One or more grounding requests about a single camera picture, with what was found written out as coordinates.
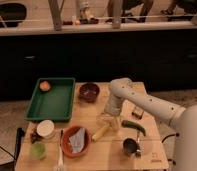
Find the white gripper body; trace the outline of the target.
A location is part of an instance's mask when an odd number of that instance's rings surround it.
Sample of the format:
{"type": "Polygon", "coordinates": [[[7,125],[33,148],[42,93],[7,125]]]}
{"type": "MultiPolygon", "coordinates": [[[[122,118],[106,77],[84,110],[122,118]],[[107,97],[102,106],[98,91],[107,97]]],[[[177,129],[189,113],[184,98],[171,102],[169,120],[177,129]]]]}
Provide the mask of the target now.
{"type": "Polygon", "coordinates": [[[119,116],[122,111],[123,99],[110,95],[104,108],[104,112],[112,116],[119,116]]]}

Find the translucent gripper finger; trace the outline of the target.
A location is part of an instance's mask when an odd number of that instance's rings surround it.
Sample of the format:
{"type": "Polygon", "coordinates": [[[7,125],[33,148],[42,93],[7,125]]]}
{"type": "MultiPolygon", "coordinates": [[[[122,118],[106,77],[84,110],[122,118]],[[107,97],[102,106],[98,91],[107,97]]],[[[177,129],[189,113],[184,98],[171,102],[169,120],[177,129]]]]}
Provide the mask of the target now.
{"type": "Polygon", "coordinates": [[[109,127],[109,117],[106,114],[100,114],[97,116],[97,124],[100,127],[109,127]]]}
{"type": "Polygon", "coordinates": [[[114,116],[111,118],[111,127],[114,131],[118,131],[120,129],[121,121],[119,116],[114,116]]]}

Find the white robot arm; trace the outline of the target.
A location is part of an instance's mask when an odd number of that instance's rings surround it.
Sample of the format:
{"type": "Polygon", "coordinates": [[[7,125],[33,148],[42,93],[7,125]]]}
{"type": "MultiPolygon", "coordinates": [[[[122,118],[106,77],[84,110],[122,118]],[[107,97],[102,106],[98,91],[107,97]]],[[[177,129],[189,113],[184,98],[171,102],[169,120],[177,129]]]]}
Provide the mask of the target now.
{"type": "Polygon", "coordinates": [[[181,105],[136,91],[129,78],[114,79],[108,84],[109,98],[104,112],[119,116],[125,100],[157,117],[179,136],[175,139],[172,171],[197,171],[197,105],[181,105]]]}

